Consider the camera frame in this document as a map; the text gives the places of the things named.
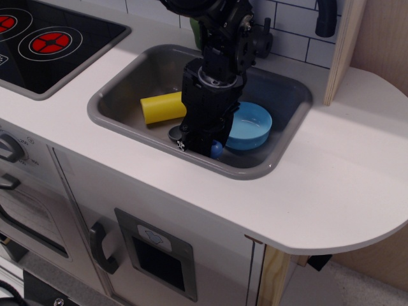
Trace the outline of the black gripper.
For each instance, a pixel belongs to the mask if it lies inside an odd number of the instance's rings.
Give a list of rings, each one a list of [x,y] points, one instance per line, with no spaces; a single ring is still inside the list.
[[[247,76],[234,76],[224,84],[207,76],[203,64],[203,59],[194,59],[184,68],[182,103],[187,113],[180,131],[183,152],[190,150],[209,157],[213,140],[220,142],[224,150]]]

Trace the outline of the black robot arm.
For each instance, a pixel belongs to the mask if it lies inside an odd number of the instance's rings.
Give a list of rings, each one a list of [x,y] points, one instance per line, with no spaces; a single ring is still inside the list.
[[[188,62],[182,79],[187,113],[178,147],[209,157],[225,145],[233,114],[255,59],[252,6],[248,1],[163,1],[167,10],[198,21],[202,57]]]

